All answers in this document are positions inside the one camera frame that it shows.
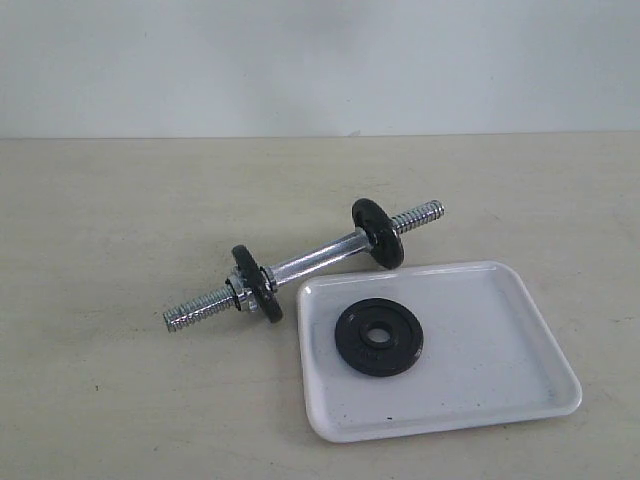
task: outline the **black weight plate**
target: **black weight plate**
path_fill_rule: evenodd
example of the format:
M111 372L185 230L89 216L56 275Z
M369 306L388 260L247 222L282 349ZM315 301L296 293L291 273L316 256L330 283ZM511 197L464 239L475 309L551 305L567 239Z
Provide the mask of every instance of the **black weight plate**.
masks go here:
M386 332L387 338L371 338L372 330ZM340 356L351 367L374 377L389 377L418 360L424 334L418 319L404 306L384 298L369 298L342 312L335 340Z
M247 286L251 289L256 297L258 305L269 318L271 323L275 323L282 319L282 309L276 300L276 296L269 290L265 284L264 276L260 271L260 267L253 259L251 253L244 245L236 245L231 249L233 258L236 260L238 269L247 282Z
M351 216L356 227L367 232L373 245L371 256L385 268L398 268L404 261L404 249L400 235L382 207L373 200L361 198L351 207Z

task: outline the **beige table surface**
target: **beige table surface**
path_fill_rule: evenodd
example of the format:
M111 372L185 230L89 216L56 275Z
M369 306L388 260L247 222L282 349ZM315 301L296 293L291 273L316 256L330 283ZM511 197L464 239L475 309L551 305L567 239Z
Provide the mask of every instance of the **beige table surface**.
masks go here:
M272 263L369 196L447 215L405 265L515 268L582 382L569 417L334 445L304 410L296 285L270 325L168 334L246 243ZM331 271L375 268L366 256ZM640 134L0 142L0 478L638 478Z

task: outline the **threaded bar end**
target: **threaded bar end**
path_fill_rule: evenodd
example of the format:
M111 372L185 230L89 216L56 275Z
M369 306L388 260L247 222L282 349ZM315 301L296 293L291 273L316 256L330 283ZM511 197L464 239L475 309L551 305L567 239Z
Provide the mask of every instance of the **threaded bar end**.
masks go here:
M391 218L393 228L398 233L407 233L444 215L444 207L438 200L431 200L411 210L402 212Z
M167 310L162 316L167 329L170 332L175 332L233 306L235 306L233 289L229 285L225 285L218 290Z

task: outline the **white wall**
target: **white wall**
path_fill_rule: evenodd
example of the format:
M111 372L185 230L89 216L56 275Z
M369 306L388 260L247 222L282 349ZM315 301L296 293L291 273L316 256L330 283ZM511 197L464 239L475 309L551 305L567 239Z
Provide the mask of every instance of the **white wall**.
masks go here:
M640 1L0 0L0 136L640 128Z

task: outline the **plate center hole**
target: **plate center hole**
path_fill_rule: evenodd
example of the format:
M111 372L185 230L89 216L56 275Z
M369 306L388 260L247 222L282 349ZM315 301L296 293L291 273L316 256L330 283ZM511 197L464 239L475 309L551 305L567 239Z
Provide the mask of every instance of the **plate center hole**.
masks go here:
M391 333L384 328L376 326L367 332L367 337L374 343L385 343L391 339Z

